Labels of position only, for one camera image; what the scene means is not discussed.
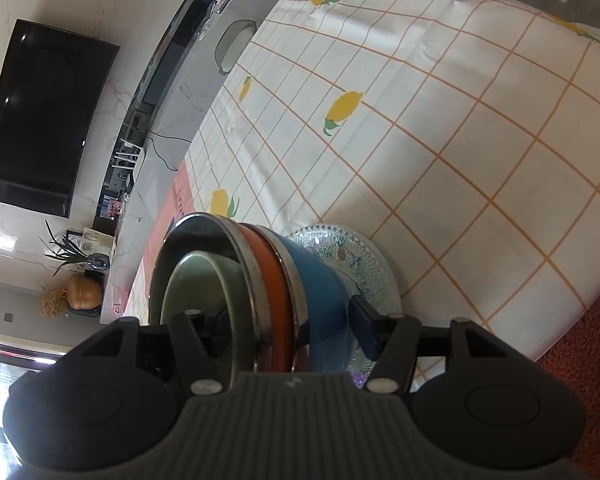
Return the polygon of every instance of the brown vase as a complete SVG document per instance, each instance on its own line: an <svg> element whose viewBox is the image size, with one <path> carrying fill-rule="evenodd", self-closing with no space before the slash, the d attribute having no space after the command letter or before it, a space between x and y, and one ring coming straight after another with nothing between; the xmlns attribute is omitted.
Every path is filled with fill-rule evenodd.
<svg viewBox="0 0 600 480"><path fill-rule="evenodd" d="M96 308L102 303L102 289L95 280L74 274L66 284L66 300L76 310Z"/></svg>

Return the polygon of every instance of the clear textured plate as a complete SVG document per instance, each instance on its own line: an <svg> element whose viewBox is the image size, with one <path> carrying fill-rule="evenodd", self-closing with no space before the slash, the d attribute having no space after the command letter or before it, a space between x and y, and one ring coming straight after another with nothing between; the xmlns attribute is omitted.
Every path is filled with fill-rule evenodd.
<svg viewBox="0 0 600 480"><path fill-rule="evenodd" d="M363 235L346 227L318 224L295 231L288 238L336 269L347 290L352 295L361 293L380 314L402 311L400 291L389 264ZM357 387L365 383L374 364L356 345L347 371Z"/></svg>

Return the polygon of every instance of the black flat screen tv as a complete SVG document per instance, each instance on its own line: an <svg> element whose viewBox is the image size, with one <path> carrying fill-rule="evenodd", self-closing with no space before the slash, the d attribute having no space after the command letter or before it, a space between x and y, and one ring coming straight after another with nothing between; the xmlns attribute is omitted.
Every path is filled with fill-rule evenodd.
<svg viewBox="0 0 600 480"><path fill-rule="evenodd" d="M16 21L0 74L0 202L69 216L91 118L118 49Z"/></svg>

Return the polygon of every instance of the screw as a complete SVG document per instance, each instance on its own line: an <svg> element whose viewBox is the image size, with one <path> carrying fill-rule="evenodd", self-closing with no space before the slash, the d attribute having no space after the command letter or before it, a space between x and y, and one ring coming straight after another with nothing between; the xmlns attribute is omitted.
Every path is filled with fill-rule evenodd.
<svg viewBox="0 0 600 480"><path fill-rule="evenodd" d="M190 389L194 395L215 395L222 391L222 384L213 379L198 379L191 383Z"/></svg>
<svg viewBox="0 0 600 480"><path fill-rule="evenodd" d="M393 379L379 377L371 379L366 384L366 389L373 394L393 394L398 391L398 383Z"/></svg>

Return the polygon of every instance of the red carpet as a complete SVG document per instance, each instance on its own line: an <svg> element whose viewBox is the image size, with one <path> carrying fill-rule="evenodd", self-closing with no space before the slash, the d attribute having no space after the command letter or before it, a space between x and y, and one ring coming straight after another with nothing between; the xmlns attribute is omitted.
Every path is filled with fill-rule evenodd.
<svg viewBox="0 0 600 480"><path fill-rule="evenodd" d="M600 479L600 296L538 364L575 391L587 410L587 427L574 462Z"/></svg>

